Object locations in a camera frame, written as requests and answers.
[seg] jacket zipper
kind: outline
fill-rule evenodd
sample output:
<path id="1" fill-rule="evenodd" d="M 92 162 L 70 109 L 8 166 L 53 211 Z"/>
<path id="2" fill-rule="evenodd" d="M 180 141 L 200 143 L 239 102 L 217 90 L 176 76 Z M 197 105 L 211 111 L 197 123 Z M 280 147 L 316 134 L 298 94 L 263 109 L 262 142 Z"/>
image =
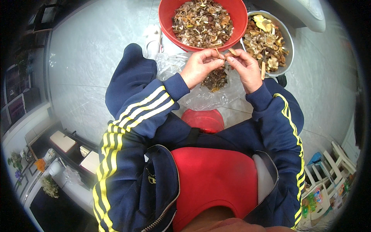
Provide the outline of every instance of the jacket zipper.
<path id="1" fill-rule="evenodd" d="M 266 154 L 266 155 L 268 156 L 268 158 L 269 158 L 270 161 L 272 162 L 273 166 L 275 167 L 276 175 L 277 175 L 276 182 L 275 182 L 275 184 L 273 185 L 272 189 L 268 192 L 268 194 L 263 198 L 263 200 L 262 200 L 260 203 L 258 203 L 258 205 L 255 206 L 255 207 L 254 207 L 250 212 L 248 212 L 248 213 L 245 215 L 245 217 L 246 217 L 247 215 L 249 215 L 249 213 L 251 213 L 252 211 L 254 211 L 254 209 L 256 209 L 256 208 L 257 208 L 261 203 L 263 203 L 263 201 L 267 198 L 267 196 L 269 196 L 269 194 L 273 191 L 273 189 L 275 189 L 275 187 L 276 187 L 276 185 L 277 185 L 277 183 L 278 183 L 279 176 L 278 176 L 278 170 L 277 170 L 277 167 L 276 167 L 275 163 L 273 162 L 272 158 L 271 158 L 268 154 Z"/>
<path id="2" fill-rule="evenodd" d="M 172 153 L 166 148 L 166 147 L 164 147 L 170 154 L 171 154 L 171 156 L 173 156 L 172 155 Z M 179 191 L 178 191 L 178 195 L 174 198 L 174 200 L 172 200 L 169 204 L 168 204 L 168 206 L 166 206 L 166 208 L 164 209 L 164 211 L 160 214 L 160 216 L 153 222 L 153 223 L 151 223 L 149 226 L 147 226 L 146 228 L 144 228 L 143 230 L 141 230 L 141 232 L 148 232 L 148 231 L 150 231 L 151 229 L 153 229 L 155 226 L 157 226 L 161 221 L 162 221 L 162 219 L 164 218 L 164 216 L 165 216 L 165 214 L 167 213 L 167 211 L 170 209 L 170 207 L 175 203 L 175 201 L 178 199 L 178 197 L 179 197 L 179 195 L 180 195 L 180 179 L 179 179 L 179 171 L 178 171 L 178 167 L 177 167 L 177 164 L 174 162 L 174 164 L 175 164 L 175 167 L 177 168 L 177 174 L 178 174 L 178 189 L 179 189 Z"/>

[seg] navy blue jacket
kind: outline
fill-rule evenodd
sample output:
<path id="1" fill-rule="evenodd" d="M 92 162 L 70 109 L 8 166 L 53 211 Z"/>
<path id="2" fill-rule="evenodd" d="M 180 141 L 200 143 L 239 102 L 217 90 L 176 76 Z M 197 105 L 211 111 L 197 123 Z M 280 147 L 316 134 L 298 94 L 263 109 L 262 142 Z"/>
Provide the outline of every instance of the navy blue jacket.
<path id="1" fill-rule="evenodd" d="M 189 93 L 177 73 L 168 80 L 153 80 L 121 107 L 108 123 L 100 151 L 94 186 L 94 214 L 99 231 L 166 231 L 176 213 L 179 174 L 172 154 L 164 146 L 149 147 L 156 129 L 179 100 Z M 244 220 L 262 226 L 295 228 L 301 218 L 304 160 L 301 139 L 286 99 L 273 97 L 263 84 L 246 96 L 259 122 L 264 146 L 272 151 L 263 158 L 275 183 L 264 201 Z M 144 154 L 149 158 L 145 162 Z"/>

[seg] pile of mushrooms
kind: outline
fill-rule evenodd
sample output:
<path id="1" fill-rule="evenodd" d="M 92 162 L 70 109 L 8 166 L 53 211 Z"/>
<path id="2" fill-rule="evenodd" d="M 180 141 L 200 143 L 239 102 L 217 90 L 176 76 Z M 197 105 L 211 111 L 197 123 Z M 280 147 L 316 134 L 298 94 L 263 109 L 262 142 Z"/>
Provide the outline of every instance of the pile of mushrooms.
<path id="1" fill-rule="evenodd" d="M 175 10 L 173 31 L 183 44 L 217 48 L 231 37 L 233 23 L 227 10 L 219 3 L 193 0 Z"/>
<path id="2" fill-rule="evenodd" d="M 278 66 L 286 66 L 285 55 L 289 51 L 284 47 L 281 32 L 271 20 L 260 14 L 250 17 L 242 39 L 246 51 L 258 61 L 260 68 L 262 62 L 268 64 L 265 66 L 267 72 L 277 71 Z"/>

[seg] metal bowl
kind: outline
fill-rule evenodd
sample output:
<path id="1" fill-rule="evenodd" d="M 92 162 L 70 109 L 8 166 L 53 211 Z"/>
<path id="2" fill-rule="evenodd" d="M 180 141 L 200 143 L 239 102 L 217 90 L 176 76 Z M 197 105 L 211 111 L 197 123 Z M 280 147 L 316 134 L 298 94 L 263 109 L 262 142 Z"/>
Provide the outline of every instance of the metal bowl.
<path id="1" fill-rule="evenodd" d="M 277 71 L 270 72 L 270 73 L 265 72 L 265 74 L 269 75 L 269 76 L 282 75 L 290 69 L 292 61 L 294 59 L 294 43 L 292 42 L 292 38 L 291 38 L 291 35 L 289 33 L 289 30 L 279 19 L 277 19 L 275 16 L 273 16 L 269 12 L 266 12 L 266 11 L 263 11 L 263 10 L 258 10 L 258 11 L 251 11 L 251 12 L 247 13 L 247 15 L 249 17 L 257 15 L 257 14 L 261 14 L 264 18 L 270 19 L 272 21 L 272 23 L 275 26 L 277 26 L 282 33 L 283 41 L 285 42 L 285 48 L 286 48 L 286 50 L 289 51 L 289 54 L 287 56 L 285 56 L 286 67 L 280 67 L 279 66 Z M 243 49 L 246 51 L 246 48 L 245 48 L 245 46 L 242 42 L 242 39 L 240 40 L 240 42 L 242 44 Z"/>

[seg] striped sleeve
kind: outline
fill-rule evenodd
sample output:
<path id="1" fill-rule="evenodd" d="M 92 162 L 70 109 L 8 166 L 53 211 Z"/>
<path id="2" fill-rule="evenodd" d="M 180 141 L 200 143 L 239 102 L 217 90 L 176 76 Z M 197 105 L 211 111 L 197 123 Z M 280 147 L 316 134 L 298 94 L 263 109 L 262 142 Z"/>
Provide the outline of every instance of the striped sleeve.
<path id="1" fill-rule="evenodd" d="M 133 220 L 138 194 L 127 194 L 143 173 L 147 141 L 172 110 L 179 109 L 179 95 L 169 82 L 153 80 L 140 93 L 129 98 L 108 123 L 101 142 L 102 160 L 96 170 L 98 183 L 93 188 L 94 214 L 99 232 L 123 231 L 125 222 Z"/>
<path id="2" fill-rule="evenodd" d="M 305 173 L 302 140 L 292 122 L 289 103 L 281 94 L 271 96 L 265 85 L 246 99 L 254 106 L 253 119 L 279 174 L 273 224 L 295 229 L 302 217 Z"/>

